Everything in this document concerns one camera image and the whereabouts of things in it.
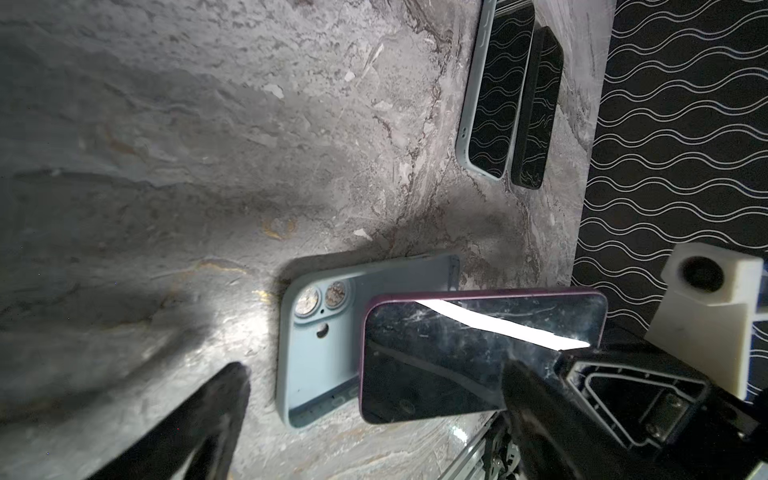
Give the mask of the black smartphone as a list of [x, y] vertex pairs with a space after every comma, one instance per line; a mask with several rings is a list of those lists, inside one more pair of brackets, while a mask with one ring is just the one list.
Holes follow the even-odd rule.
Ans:
[[532, 2], [496, 3], [468, 145], [469, 162], [494, 179], [505, 173], [534, 24]]
[[607, 310], [583, 288], [378, 296], [362, 324], [360, 415], [381, 425], [502, 410], [508, 362], [552, 378], [562, 353], [599, 345]]

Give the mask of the light blue phone case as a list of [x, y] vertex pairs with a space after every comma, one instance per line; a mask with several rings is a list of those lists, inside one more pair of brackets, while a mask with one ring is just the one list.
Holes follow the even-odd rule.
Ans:
[[468, 160], [468, 145], [469, 145], [469, 139], [470, 139], [470, 134], [471, 134], [472, 125], [473, 125], [474, 115], [475, 115], [475, 109], [477, 106], [477, 100], [479, 96], [479, 85], [480, 85], [481, 76], [482, 76], [483, 64], [486, 58], [487, 42], [490, 36], [491, 17], [493, 15], [497, 2], [499, 1], [485, 1], [482, 3], [475, 44], [472, 52], [471, 65], [469, 68], [469, 75], [468, 75], [465, 96], [464, 96], [464, 102], [463, 102], [463, 107], [462, 107], [462, 112], [460, 117], [459, 131], [457, 134], [457, 139], [455, 144], [456, 158], [462, 167], [464, 167], [465, 169], [467, 169], [469, 172], [473, 174], [485, 177], [493, 181], [498, 181], [502, 179], [505, 173], [507, 172], [507, 169], [510, 163], [511, 151], [512, 151], [512, 141], [513, 141], [513, 137], [515, 135], [515, 131], [517, 129], [518, 121], [519, 121], [520, 106], [518, 109], [517, 125], [513, 130], [513, 134], [512, 134], [505, 173], [501, 178], [494, 179], [488, 176], [487, 174], [483, 173], [482, 171], [480, 171], [478, 168], [474, 167]]
[[303, 429], [358, 398], [362, 324], [380, 295], [449, 292], [459, 287], [460, 258], [423, 254], [306, 273], [280, 306], [276, 408]]

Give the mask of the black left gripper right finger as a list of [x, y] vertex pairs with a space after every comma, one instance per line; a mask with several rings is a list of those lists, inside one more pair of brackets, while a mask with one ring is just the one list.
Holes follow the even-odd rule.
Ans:
[[648, 464], [622, 449], [560, 391], [519, 361], [503, 370], [521, 470], [528, 479], [646, 479]]

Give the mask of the black phone case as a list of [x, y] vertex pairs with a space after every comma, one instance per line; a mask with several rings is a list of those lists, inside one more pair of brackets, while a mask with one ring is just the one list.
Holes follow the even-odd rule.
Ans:
[[521, 97], [510, 181], [538, 190], [544, 179], [564, 66], [563, 49], [549, 26], [533, 32]]

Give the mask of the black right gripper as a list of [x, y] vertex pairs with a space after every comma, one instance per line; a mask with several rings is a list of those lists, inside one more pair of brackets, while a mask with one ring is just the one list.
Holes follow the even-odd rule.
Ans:
[[654, 347], [563, 353], [577, 405], [627, 450], [654, 450], [650, 479], [765, 479], [767, 396], [749, 403]]

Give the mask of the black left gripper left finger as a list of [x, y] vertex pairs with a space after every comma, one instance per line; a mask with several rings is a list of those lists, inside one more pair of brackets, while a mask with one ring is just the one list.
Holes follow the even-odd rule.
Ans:
[[250, 370], [231, 362], [93, 479], [226, 479], [250, 397]]

